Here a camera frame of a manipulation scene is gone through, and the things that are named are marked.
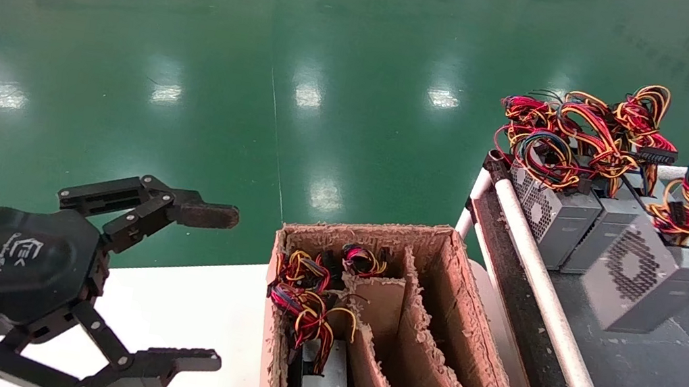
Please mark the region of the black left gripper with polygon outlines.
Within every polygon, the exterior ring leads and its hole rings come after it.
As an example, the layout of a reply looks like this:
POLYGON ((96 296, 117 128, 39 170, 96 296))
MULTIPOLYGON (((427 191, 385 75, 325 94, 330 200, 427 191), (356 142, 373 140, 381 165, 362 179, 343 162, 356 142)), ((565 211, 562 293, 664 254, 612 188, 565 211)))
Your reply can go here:
POLYGON ((0 207, 0 378, 19 387, 168 387, 183 371, 215 372, 214 350, 149 348, 130 353, 91 304, 103 292, 109 255, 96 226, 75 211, 28 213, 0 207), (107 359, 77 378, 24 357, 82 326, 107 359))

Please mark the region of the black left gripper finger with brown pad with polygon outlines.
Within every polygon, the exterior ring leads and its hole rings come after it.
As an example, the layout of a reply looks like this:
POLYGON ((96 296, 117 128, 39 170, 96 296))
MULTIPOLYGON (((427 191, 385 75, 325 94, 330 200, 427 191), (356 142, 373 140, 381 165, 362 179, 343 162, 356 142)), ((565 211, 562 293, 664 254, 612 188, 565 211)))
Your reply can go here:
POLYGON ((123 253, 169 224, 231 229, 240 215, 233 205, 206 203, 195 190, 172 188, 153 175, 67 187, 58 192, 60 209, 83 217, 119 212, 103 225, 105 250, 123 253))

